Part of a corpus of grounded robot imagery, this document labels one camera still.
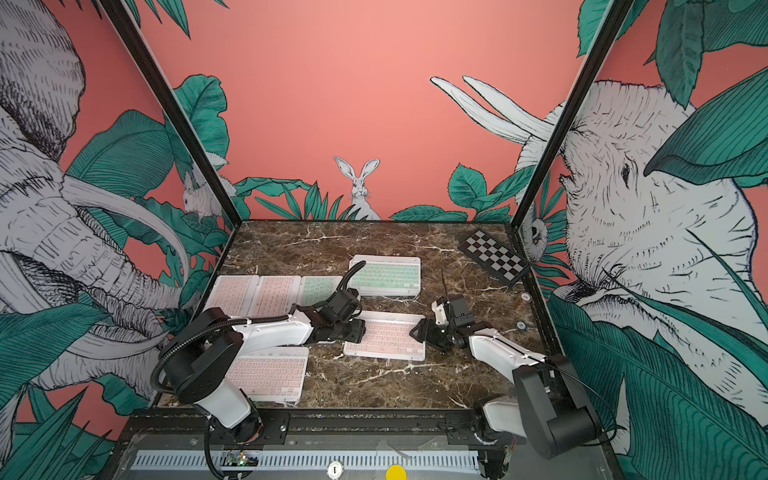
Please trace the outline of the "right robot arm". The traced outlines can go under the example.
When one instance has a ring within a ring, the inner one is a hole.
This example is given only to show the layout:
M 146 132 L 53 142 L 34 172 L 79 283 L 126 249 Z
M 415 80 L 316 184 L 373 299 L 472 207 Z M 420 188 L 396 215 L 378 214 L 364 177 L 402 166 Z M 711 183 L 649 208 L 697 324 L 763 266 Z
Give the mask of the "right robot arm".
M 607 426 L 567 357 L 546 356 L 506 338 L 477 320 L 461 295 L 441 297 L 431 308 L 433 315 L 409 332 L 414 340 L 446 353 L 462 349 L 514 385 L 513 398 L 482 406 L 491 431 L 525 438 L 545 459 L 600 443 Z

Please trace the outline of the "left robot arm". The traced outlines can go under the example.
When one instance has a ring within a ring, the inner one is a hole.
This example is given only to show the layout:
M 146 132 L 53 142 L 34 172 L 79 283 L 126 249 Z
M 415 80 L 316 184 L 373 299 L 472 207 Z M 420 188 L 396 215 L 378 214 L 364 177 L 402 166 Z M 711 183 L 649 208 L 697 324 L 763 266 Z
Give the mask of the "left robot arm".
M 357 290 L 337 288 L 310 306 L 294 305 L 272 317 L 229 316 L 205 310 L 160 353 L 150 384 L 204 413 L 211 427 L 244 445 L 262 435 L 264 424 L 255 404 L 227 378 L 233 363 L 258 351 L 340 340 L 359 343 L 365 334 Z

